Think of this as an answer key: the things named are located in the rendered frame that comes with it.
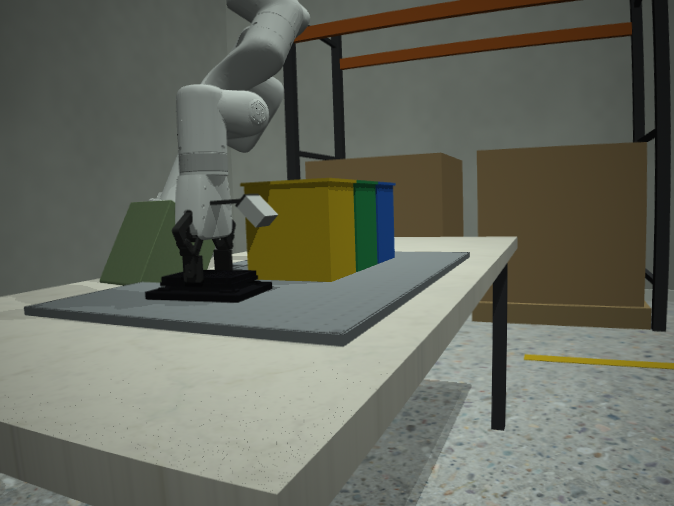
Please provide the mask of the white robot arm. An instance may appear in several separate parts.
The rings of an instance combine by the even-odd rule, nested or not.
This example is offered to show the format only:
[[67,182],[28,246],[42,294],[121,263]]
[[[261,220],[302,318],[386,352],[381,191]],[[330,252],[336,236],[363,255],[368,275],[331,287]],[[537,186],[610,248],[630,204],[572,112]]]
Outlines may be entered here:
[[[284,87],[272,76],[307,28],[308,11],[297,0],[227,0],[227,7],[251,25],[201,84],[177,92],[178,154],[163,191],[149,201],[175,202],[179,173],[228,172],[227,146],[252,150],[282,102]],[[222,204],[236,204],[255,228],[278,216],[259,194],[210,201]]]

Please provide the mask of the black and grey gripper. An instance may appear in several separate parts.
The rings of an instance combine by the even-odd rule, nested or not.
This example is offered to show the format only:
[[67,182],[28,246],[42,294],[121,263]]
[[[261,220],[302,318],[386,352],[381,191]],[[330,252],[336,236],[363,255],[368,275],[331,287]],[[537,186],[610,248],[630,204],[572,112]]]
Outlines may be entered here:
[[[228,172],[196,171],[179,175],[176,225],[172,234],[182,256],[184,281],[203,282],[203,258],[199,255],[203,240],[212,239],[218,249],[214,250],[215,270],[233,270],[232,241],[236,223],[232,219],[231,204],[210,205],[213,200],[230,199]],[[191,242],[195,242],[194,246]]]

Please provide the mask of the yellow open bin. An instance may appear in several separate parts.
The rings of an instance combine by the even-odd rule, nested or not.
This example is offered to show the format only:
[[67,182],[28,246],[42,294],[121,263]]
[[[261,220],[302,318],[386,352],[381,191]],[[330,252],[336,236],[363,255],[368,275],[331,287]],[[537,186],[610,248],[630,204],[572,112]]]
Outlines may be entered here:
[[356,273],[353,183],[318,178],[240,183],[278,214],[269,226],[246,219],[248,270],[257,280],[333,282]]

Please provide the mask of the green open-top bin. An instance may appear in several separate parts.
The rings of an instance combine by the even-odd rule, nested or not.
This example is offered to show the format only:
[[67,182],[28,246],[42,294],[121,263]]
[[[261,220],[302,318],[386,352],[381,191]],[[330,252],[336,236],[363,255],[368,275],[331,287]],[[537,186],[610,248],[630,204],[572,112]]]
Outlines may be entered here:
[[377,265],[376,181],[356,180],[354,224],[356,272]]

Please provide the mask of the blue open-top bin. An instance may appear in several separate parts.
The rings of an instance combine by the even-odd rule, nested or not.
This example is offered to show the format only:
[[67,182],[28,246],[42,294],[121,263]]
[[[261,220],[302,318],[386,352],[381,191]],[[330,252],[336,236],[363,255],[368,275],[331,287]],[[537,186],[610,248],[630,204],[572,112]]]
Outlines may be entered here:
[[378,182],[376,190],[377,264],[395,258],[393,186]]

